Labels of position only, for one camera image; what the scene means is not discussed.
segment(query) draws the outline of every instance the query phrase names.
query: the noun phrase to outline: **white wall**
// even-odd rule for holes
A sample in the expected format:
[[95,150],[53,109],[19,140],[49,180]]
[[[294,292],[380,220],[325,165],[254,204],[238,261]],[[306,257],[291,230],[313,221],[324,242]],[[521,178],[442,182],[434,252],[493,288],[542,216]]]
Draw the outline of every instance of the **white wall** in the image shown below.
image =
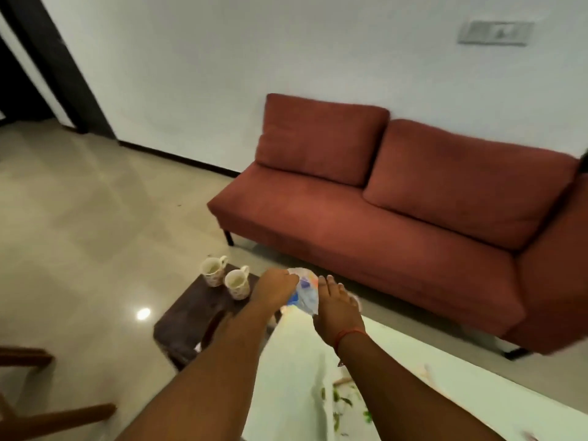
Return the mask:
[[68,117],[67,113],[63,110],[61,103],[55,98],[51,88],[47,85],[47,82],[37,69],[37,66],[33,63],[26,50],[22,47],[18,37],[14,34],[10,25],[6,22],[4,16],[0,13],[0,37],[4,40],[4,43],[10,48],[14,57],[21,64],[22,69],[29,76],[29,79],[39,91],[39,94],[43,96],[46,103],[48,104],[53,114],[59,120],[59,122],[68,127],[73,127],[73,123]]
[[[43,0],[121,140],[242,170],[268,92],[580,155],[588,0]],[[538,21],[526,48],[467,19]]]

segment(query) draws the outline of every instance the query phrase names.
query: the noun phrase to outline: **wooden chair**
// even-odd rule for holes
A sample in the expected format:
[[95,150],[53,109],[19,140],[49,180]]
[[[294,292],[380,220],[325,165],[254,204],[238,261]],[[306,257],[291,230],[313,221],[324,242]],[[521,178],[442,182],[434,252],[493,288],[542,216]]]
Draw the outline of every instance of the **wooden chair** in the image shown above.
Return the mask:
[[[39,348],[0,347],[0,366],[47,366],[54,357]],[[0,439],[22,441],[73,429],[110,418],[116,411],[112,403],[66,412],[18,416],[0,394]]]

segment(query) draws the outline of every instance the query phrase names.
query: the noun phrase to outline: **light switch panel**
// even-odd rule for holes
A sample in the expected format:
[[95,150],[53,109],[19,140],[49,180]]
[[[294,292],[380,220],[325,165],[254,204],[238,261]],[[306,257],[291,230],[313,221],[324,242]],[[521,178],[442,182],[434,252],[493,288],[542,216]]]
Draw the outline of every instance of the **light switch panel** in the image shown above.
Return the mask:
[[462,28],[458,43],[527,46],[533,24],[531,21],[470,21]]

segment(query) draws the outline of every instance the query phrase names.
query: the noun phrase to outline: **beige tile floor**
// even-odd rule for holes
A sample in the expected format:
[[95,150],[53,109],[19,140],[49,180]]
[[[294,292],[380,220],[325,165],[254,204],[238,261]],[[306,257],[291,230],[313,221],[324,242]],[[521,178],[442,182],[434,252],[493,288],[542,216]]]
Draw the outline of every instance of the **beige tile floor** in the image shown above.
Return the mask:
[[[57,357],[44,371],[1,370],[0,390],[24,414],[119,406],[105,424],[47,440],[111,440],[173,378],[152,325],[207,255],[227,254],[256,274],[307,266],[239,237],[227,247],[206,202],[230,181],[52,121],[0,128],[0,345]],[[451,322],[348,288],[366,316],[588,412],[588,343],[513,363]],[[140,322],[143,307],[152,313]]]

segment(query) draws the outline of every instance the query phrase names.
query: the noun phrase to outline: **hand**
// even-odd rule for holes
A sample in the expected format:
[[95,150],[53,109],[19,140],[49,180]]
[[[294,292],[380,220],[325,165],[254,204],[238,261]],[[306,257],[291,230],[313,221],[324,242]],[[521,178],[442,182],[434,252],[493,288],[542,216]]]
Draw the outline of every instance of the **hand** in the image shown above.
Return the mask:
[[288,303],[298,281],[298,275],[272,267],[259,278],[251,295],[251,302],[263,306],[272,315]]
[[342,283],[335,283],[332,275],[319,277],[319,314],[313,317],[316,332],[326,344],[333,346],[337,334],[345,329],[365,331],[359,305],[350,297]]

